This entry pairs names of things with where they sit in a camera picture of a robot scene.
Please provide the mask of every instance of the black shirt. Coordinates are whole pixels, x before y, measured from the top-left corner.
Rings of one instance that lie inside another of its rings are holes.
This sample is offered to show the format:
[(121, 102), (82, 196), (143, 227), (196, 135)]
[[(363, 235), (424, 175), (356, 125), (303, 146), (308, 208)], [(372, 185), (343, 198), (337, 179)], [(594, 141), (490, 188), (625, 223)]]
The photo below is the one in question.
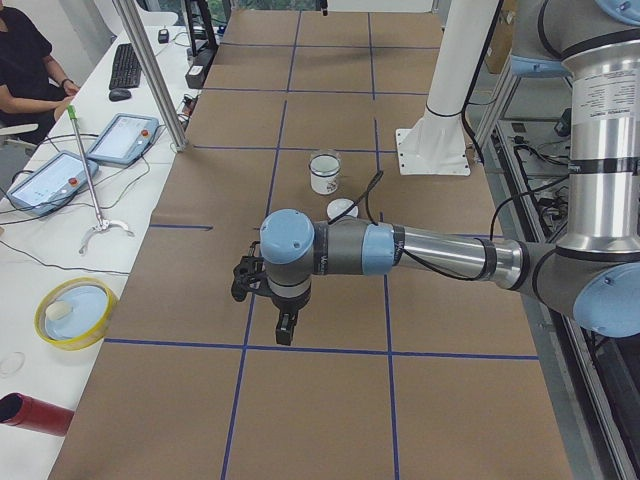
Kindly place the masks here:
[(8, 32), (0, 32), (0, 85), (17, 98), (48, 100), (49, 74), (42, 59), (51, 54), (51, 44), (24, 13), (4, 7), (0, 18)]

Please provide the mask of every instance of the blue and white device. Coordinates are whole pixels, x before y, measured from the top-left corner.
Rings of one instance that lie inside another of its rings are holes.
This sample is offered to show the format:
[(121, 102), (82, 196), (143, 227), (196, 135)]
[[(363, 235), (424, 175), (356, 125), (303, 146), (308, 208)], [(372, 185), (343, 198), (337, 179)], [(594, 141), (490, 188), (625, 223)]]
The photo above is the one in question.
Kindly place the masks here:
[(155, 138), (157, 118), (119, 113), (87, 150), (98, 163), (127, 167), (135, 162)]
[[(98, 165), (87, 160), (93, 177)], [(87, 184), (82, 159), (62, 150), (7, 193), (16, 208), (42, 216), (67, 204)]]

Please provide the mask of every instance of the white desk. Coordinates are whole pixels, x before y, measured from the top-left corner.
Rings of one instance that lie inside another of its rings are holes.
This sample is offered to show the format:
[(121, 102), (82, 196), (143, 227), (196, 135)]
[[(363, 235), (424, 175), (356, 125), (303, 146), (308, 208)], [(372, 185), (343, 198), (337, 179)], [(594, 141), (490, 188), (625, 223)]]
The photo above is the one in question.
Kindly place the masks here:
[[(188, 89), (184, 79), (188, 69), (185, 47), (173, 41), (184, 29), (172, 27), (172, 42), (159, 45), (156, 41), (159, 28), (148, 28), (148, 34), (177, 108), (185, 93), (192, 96), (198, 93)], [(186, 36), (181, 35), (177, 40), (178, 43), (186, 43)], [(126, 41), (126, 34), (121, 34), (73, 101), (82, 133), (100, 133), (114, 115), (120, 112), (154, 116), (163, 123), (144, 75), (140, 88), (132, 90), (133, 96), (130, 100), (108, 100), (108, 84), (115, 48), (117, 44)], [(73, 133), (73, 130), (68, 116), (65, 115), (58, 121), (50, 136), (68, 133)], [(91, 142), (91, 139), (86, 140), (85, 147)], [(73, 138), (57, 145), (60, 149), (78, 151)], [(37, 168), (54, 153), (53, 146), (43, 145), (26, 168)], [(92, 207), (68, 206), (42, 220), (6, 226), (1, 239), (46, 263), (129, 272), (149, 225), (151, 212), (169, 174), (174, 155), (171, 137), (164, 130), (155, 146), (145, 155), (149, 173), (136, 182), (114, 208), (104, 212), (108, 219), (127, 222), (135, 237), (128, 237), (119, 229), (109, 230), (93, 237), (88, 253), (80, 256), (78, 248), (82, 236), (96, 225), (97, 221)], [(138, 161), (132, 167), (98, 185), (96, 191), (100, 204), (113, 203), (125, 186), (146, 169), (147, 165)], [(95, 181), (118, 170), (100, 167)], [(90, 203), (88, 192), (78, 195), (71, 203), (77, 202)], [(6, 199), (0, 202), (0, 211), (11, 208)], [(0, 223), (25, 218), (29, 217), (24, 213), (2, 214)], [(127, 280), (126, 276), (45, 268), (0, 245), (0, 359), (16, 351), (26, 355), (21, 370), (9, 378), (0, 378), (0, 397), (11, 392), (20, 392), (75, 410), (101, 342), (77, 352), (58, 350), (37, 336), (33, 327), (33, 317), (44, 295), (60, 283), (81, 276), (102, 280), (118, 296)], [(63, 438), (0, 426), (0, 478), (46, 478), (62, 442)]]

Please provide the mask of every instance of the dark red cup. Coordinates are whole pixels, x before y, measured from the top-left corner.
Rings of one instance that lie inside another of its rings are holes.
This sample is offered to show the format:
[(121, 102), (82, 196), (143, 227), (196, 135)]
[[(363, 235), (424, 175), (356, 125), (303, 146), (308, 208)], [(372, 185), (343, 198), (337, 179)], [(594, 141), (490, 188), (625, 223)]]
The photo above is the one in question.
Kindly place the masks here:
[(0, 424), (64, 437), (73, 411), (21, 393), (0, 400)]

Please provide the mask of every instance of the computer mouse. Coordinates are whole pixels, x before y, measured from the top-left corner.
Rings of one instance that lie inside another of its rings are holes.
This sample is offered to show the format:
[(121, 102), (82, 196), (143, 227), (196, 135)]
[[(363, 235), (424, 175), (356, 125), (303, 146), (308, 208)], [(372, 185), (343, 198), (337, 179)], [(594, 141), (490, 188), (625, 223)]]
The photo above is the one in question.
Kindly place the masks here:
[(126, 88), (114, 88), (109, 92), (109, 100), (112, 102), (119, 102), (128, 98), (131, 98), (131, 92)]

